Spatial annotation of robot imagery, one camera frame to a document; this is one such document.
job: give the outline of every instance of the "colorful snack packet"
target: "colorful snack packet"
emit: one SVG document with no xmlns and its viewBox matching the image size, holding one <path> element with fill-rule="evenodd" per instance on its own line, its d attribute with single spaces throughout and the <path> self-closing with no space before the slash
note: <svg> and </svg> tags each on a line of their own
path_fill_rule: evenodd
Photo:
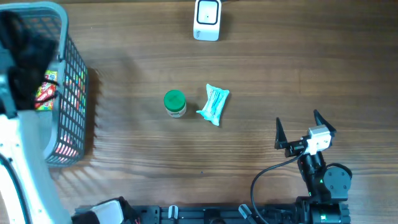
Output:
<svg viewBox="0 0 398 224">
<path fill-rule="evenodd" d="M 211 121 L 214 125 L 220 125 L 220 116 L 223 110 L 225 100 L 229 94 L 229 90 L 222 90 L 217 87 L 213 87 L 209 84 L 206 85 L 207 90 L 207 103 L 200 113 L 205 120 Z"/>
</svg>

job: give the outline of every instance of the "device screen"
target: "device screen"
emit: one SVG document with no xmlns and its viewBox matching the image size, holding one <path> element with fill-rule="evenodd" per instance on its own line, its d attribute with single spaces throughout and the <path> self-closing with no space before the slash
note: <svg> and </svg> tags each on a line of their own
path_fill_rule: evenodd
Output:
<svg viewBox="0 0 398 224">
<path fill-rule="evenodd" d="M 203 24 L 216 24 L 218 16 L 218 2 L 199 1 L 198 22 Z"/>
</svg>

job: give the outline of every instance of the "wood grain surface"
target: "wood grain surface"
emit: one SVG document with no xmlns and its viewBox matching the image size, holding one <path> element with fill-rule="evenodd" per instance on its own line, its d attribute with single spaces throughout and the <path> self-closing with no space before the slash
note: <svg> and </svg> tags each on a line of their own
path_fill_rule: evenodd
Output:
<svg viewBox="0 0 398 224">
<path fill-rule="evenodd" d="M 395 223 L 398 6 L 226 2 L 220 40 L 200 42 L 194 4 L 63 5 L 91 68 L 86 156 L 52 171 L 65 207 L 118 196 L 133 205 L 249 203 L 254 176 L 286 160 L 274 149 L 275 118 L 293 141 L 315 125 L 318 109 L 338 130 L 326 162 L 354 174 L 352 223 Z M 231 92 L 220 127 L 195 113 L 207 83 Z M 165 111 L 171 89 L 187 97 L 182 119 Z M 306 194 L 296 164 L 264 175 L 255 189 L 258 203 Z"/>
</svg>

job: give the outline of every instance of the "wooden table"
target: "wooden table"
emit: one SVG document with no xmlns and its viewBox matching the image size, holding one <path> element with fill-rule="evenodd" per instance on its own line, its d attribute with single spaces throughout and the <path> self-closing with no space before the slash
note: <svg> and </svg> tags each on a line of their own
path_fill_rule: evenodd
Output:
<svg viewBox="0 0 398 224">
<path fill-rule="evenodd" d="M 87 155 L 53 171 L 69 211 L 121 195 L 133 205 L 250 203 L 254 176 L 286 161 L 275 118 L 293 141 L 318 109 L 338 130 L 326 162 L 354 173 L 353 223 L 398 218 L 396 4 L 226 2 L 218 42 L 194 40 L 193 1 L 63 6 L 91 68 Z M 195 113 L 207 83 L 231 92 L 220 127 Z M 182 119 L 163 106 L 171 89 L 187 97 Z M 296 163 L 255 190 L 258 203 L 306 194 Z"/>
</svg>

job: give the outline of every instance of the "light blue plastic package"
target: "light blue plastic package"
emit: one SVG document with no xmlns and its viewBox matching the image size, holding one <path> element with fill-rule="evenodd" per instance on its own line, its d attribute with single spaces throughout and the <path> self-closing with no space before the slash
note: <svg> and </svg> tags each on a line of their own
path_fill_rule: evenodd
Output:
<svg viewBox="0 0 398 224">
<path fill-rule="evenodd" d="M 211 121 L 214 125 L 220 125 L 220 116 L 223 111 L 225 100 L 229 94 L 229 90 L 222 90 L 220 88 L 206 85 L 207 103 L 200 113 L 205 120 Z"/>
</svg>

